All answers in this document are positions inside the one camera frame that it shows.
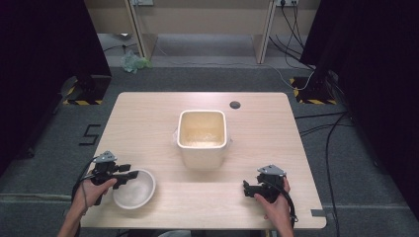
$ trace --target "black controller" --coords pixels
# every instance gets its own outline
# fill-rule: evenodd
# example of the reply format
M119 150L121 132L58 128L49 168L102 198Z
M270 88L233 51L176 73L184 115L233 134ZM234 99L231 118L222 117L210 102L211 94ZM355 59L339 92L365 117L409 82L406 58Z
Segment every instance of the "black controller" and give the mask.
M117 179L117 182L114 184L113 189L117 190L121 185L126 185L128 180L136 179L138 176L138 171L114 174L116 172L126 172L130 169L130 165L118 166L115 162L116 160L117 157L112 154L111 151L106 151L103 154L95 157L92 161L95 163L95 168L90 174L87 174L83 180L90 179L94 185L99 186L109 181L110 179L115 178ZM96 200L95 205L99 205L101 200L102 196Z
M255 194L263 196L270 203L274 202L281 190L284 189L284 176L286 172L275 165L265 166L258 169L261 173L257 178L260 186L250 186L248 182L243 181L244 195L254 197Z

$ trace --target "wooden table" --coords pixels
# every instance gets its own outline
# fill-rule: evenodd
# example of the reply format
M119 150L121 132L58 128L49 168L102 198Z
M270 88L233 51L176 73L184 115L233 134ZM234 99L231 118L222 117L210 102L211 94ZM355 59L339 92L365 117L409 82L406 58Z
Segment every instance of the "wooden table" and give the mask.
M230 107L237 101L241 107ZM184 110L221 110L232 142L222 167L188 170L174 137ZM112 151L117 164L143 168L156 178L149 203L119 208L112 191L89 209L83 227L155 229L273 229L255 199L245 197L242 182L257 185L257 168L275 164L288 173L298 229L318 229L325 217L310 168L283 93L122 93L96 155Z

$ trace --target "handheld controller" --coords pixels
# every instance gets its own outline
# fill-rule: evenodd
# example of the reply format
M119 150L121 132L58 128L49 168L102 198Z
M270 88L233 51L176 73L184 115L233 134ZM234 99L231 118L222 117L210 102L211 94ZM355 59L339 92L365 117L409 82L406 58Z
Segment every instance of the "handheld controller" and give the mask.
M90 174L87 174L83 178L79 179L78 183L73 188L73 195L77 191L78 185L83 180L90 179L94 185L99 186L109 181L110 179L115 178L117 179L117 182L113 185L113 189L117 190L121 185L125 185L128 180L136 179L138 176L138 171L114 174L116 172L126 172L130 169L130 164L118 166L115 162L116 160L118 160L118 158L111 151L106 151L103 154L95 157L92 160L92 162L95 163L95 168ZM102 196L99 196L95 202L95 205L99 205L101 200Z
M290 194L284 190L284 177L286 172L275 165L268 165L259 168L260 175L256 177L260 186L250 186L248 182L243 181L244 195L253 198L255 194L264 197L268 202L273 203L278 195L283 195L290 206L290 216L292 227L298 219L295 215L295 208Z

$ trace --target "white square container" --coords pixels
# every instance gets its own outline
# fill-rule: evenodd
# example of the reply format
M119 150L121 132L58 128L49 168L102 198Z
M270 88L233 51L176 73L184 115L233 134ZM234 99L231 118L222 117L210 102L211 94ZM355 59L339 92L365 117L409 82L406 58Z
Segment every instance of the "white square container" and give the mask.
M179 118L177 144L185 166L211 170L223 162L227 146L225 114L221 111L183 111Z

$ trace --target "green plastic bag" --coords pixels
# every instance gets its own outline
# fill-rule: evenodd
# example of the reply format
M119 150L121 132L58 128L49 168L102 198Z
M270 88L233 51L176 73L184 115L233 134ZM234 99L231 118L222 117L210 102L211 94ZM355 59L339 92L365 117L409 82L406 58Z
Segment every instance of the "green plastic bag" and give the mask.
M151 68L151 62L144 57L135 55L130 50L121 58L121 67L125 71L135 74L138 69Z

